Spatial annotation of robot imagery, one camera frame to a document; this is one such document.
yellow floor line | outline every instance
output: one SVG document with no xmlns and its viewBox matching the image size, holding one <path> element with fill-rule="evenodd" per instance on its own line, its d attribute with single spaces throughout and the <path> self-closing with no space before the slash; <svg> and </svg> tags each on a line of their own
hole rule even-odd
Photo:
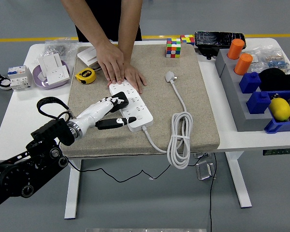
<svg viewBox="0 0 290 232">
<path fill-rule="evenodd" d="M 179 38 L 180 35 L 143 35 L 142 38 L 146 40 L 157 40 L 166 38 Z M 272 37 L 289 37 L 290 34 L 245 34 L 246 38 L 272 38 Z M 46 41 L 56 39 L 71 39 L 78 40 L 77 37 L 39 37 L 39 38 L 4 38 L 0 39 L 0 43 L 4 42 L 34 42 L 34 41 Z"/>
</svg>

yellow tape measure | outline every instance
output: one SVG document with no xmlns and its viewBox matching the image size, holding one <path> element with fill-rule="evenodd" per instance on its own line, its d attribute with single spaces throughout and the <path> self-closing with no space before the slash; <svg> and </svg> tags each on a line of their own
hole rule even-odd
<svg viewBox="0 0 290 232">
<path fill-rule="evenodd" d="M 96 80 L 96 73 L 91 68 L 86 68 L 75 75 L 76 79 L 82 84 L 90 84 Z"/>
</svg>

rubik's cube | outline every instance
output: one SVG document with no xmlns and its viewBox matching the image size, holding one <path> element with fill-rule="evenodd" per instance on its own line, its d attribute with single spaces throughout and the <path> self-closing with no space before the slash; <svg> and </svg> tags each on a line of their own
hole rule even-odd
<svg viewBox="0 0 290 232">
<path fill-rule="evenodd" d="M 194 45 L 194 36 L 193 35 L 181 35 L 180 41 L 182 43 Z"/>
<path fill-rule="evenodd" d="M 179 58 L 181 49 L 180 39 L 166 39 L 166 58 Z"/>
</svg>

white power cord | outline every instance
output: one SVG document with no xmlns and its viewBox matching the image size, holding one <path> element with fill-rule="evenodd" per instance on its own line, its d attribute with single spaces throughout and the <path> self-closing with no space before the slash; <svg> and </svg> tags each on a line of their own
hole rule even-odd
<svg viewBox="0 0 290 232">
<path fill-rule="evenodd" d="M 168 71 L 165 75 L 165 79 L 167 82 L 170 82 L 173 86 L 175 93 L 177 94 L 180 102 L 184 107 L 184 111 L 181 113 L 173 114 L 172 116 L 172 135 L 170 138 L 170 142 L 168 145 L 168 150 L 164 151 L 158 148 L 154 142 L 151 140 L 149 133 L 145 126 L 142 126 L 143 131 L 145 132 L 149 142 L 151 145 L 161 153 L 167 154 L 168 161 L 171 165 L 178 169 L 184 169 L 188 166 L 189 158 L 190 158 L 190 134 L 192 131 L 193 119 L 189 112 L 187 112 L 186 106 L 184 104 L 183 99 L 180 97 L 175 84 L 174 84 L 174 73 Z M 182 129 L 181 134 L 178 135 L 178 126 L 180 121 L 182 121 Z M 184 143 L 183 154 L 178 153 L 179 147 Z"/>
</svg>

table leg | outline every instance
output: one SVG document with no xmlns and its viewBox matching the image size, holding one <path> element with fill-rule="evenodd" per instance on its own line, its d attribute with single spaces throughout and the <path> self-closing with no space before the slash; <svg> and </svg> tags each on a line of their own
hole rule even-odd
<svg viewBox="0 0 290 232">
<path fill-rule="evenodd" d="M 81 159 L 73 159 L 70 162 L 77 168 L 81 168 Z M 76 217 L 76 207 L 77 207 L 77 195 L 78 195 L 78 185 L 79 185 L 79 177 L 80 172 L 74 169 L 69 164 L 70 170 L 70 179 L 69 179 L 69 187 L 68 187 L 68 195 L 67 195 L 67 203 L 66 203 L 66 211 L 64 214 L 64 219 L 75 219 Z"/>
<path fill-rule="evenodd" d="M 241 208 L 252 207 L 247 188 L 242 176 L 238 158 L 243 154 L 243 151 L 226 152 L 226 157 L 229 163 L 231 175 L 237 192 L 238 200 Z"/>
</svg>

